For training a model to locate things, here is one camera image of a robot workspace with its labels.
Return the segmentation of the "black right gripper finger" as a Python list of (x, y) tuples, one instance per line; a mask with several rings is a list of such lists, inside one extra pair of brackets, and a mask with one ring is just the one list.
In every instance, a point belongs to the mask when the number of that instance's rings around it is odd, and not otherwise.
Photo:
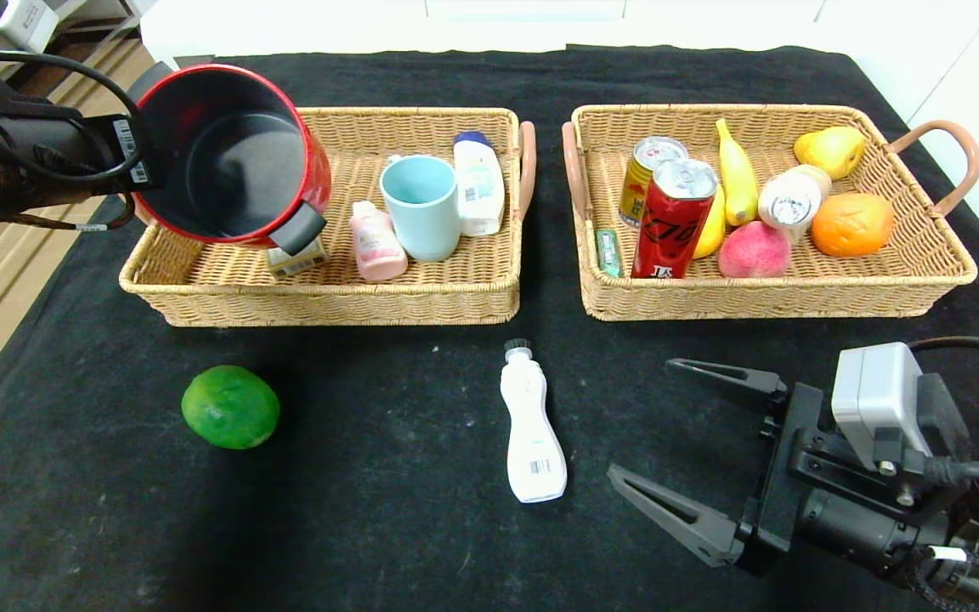
[(789, 389), (778, 373), (683, 357), (670, 358), (665, 365), (673, 371), (702, 377), (708, 387), (726, 395), (733, 405), (756, 414), (761, 419), (759, 438), (780, 438)]
[(742, 569), (746, 542), (739, 534), (741, 519), (665, 488), (617, 462), (608, 466), (607, 476), (618, 495), (704, 564)]

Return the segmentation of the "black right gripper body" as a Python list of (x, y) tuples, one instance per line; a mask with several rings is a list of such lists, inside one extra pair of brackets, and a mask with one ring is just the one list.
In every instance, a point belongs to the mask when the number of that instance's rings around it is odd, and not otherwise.
[(786, 405), (766, 475), (747, 503), (739, 534), (742, 570), (765, 575), (796, 543), (894, 580), (913, 547), (945, 545), (943, 496), (897, 503), (900, 484), (870, 472), (837, 433), (820, 426), (823, 391), (797, 383)]

